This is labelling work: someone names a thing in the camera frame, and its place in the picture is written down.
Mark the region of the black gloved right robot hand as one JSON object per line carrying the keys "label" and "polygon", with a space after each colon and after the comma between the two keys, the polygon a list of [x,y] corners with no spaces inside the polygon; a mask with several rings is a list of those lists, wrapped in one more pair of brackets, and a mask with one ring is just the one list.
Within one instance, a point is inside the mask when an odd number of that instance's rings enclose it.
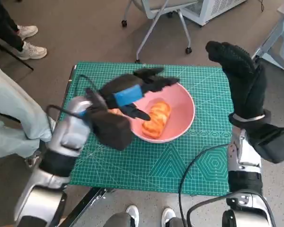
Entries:
{"label": "black gloved right robot hand", "polygon": [[264,114],[265,69],[243,48],[227,42],[209,41],[205,47],[209,60],[221,65],[227,76],[234,113],[251,119]]}

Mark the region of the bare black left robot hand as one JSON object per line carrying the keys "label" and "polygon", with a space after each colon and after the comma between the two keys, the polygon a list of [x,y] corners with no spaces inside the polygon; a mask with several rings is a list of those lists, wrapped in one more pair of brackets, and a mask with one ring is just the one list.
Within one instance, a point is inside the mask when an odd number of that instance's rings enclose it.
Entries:
{"label": "bare black left robot hand", "polygon": [[179,82],[176,77],[164,77],[159,74],[164,71],[159,68],[141,68],[132,74],[123,74],[106,83],[99,94],[104,99],[108,109],[118,108],[131,118],[150,121],[150,116],[138,109],[134,102],[144,98],[147,92],[159,92],[164,87],[170,87]]}

